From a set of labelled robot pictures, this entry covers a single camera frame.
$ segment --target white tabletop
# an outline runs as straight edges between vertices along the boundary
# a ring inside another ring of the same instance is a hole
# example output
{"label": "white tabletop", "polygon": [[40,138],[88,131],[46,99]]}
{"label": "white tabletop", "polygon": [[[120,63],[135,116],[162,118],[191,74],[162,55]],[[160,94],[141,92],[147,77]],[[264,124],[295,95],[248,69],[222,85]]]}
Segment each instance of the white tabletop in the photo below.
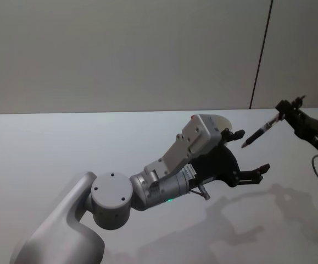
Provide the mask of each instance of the white tabletop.
{"label": "white tabletop", "polygon": [[[305,112],[318,119],[318,109]],[[0,115],[0,264],[74,175],[138,173],[195,113],[224,116],[247,138],[276,110]],[[259,185],[209,183],[209,201],[187,194],[132,210],[113,231],[87,213],[82,223],[105,241],[102,263],[318,263],[317,150],[286,122],[247,148],[242,142],[228,145],[241,170],[271,164]]]}

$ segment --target gray wall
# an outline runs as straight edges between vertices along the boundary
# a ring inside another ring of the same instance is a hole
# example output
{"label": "gray wall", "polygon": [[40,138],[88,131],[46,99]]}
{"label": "gray wall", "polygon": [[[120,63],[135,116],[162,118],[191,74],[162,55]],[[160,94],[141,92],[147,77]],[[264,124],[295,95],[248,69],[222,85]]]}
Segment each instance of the gray wall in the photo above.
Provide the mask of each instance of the gray wall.
{"label": "gray wall", "polygon": [[[0,113],[248,108],[270,0],[0,0]],[[318,1],[275,1],[253,107],[318,106]]]}

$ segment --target sticker label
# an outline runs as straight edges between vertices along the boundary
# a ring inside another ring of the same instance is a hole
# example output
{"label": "sticker label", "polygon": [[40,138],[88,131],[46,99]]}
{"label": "sticker label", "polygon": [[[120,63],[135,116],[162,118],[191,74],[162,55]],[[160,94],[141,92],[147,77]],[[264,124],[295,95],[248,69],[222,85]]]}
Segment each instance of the sticker label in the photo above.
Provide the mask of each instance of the sticker label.
{"label": "sticker label", "polygon": [[193,168],[193,166],[192,166],[190,163],[189,163],[189,164],[186,164],[186,165],[183,167],[183,170],[184,170],[185,173],[188,175],[188,179],[189,179],[189,180],[196,178],[197,172],[196,172],[196,170]]}

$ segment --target cylindrical joint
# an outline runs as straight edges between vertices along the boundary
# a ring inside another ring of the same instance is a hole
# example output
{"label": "cylindrical joint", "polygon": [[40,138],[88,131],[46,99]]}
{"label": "cylindrical joint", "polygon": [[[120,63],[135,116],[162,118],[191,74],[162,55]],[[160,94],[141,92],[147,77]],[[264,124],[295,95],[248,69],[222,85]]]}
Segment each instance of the cylindrical joint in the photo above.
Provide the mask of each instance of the cylindrical joint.
{"label": "cylindrical joint", "polygon": [[182,171],[176,175],[162,179],[154,187],[144,180],[143,174],[130,178],[133,186],[132,208],[144,211],[150,207],[166,202],[189,192],[189,178]]}
{"label": "cylindrical joint", "polygon": [[108,230],[122,227],[130,216],[132,193],[132,184],[126,176],[119,173],[99,176],[91,191],[96,224]]}

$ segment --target white robotic arm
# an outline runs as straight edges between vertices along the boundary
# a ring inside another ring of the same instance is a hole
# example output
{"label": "white robotic arm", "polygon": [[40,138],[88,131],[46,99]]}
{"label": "white robotic arm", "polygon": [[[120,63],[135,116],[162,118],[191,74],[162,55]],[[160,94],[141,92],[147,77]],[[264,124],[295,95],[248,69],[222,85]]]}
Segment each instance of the white robotic arm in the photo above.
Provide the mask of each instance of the white robotic arm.
{"label": "white robotic arm", "polygon": [[88,172],[61,194],[48,217],[16,247],[10,264],[99,264],[104,241],[79,221],[86,211],[104,229],[122,227],[130,209],[144,211],[178,196],[210,198],[204,184],[222,180],[228,186],[259,184],[270,166],[241,172],[225,143],[244,131],[220,131],[212,115],[194,115],[162,158],[130,178],[111,172]]}

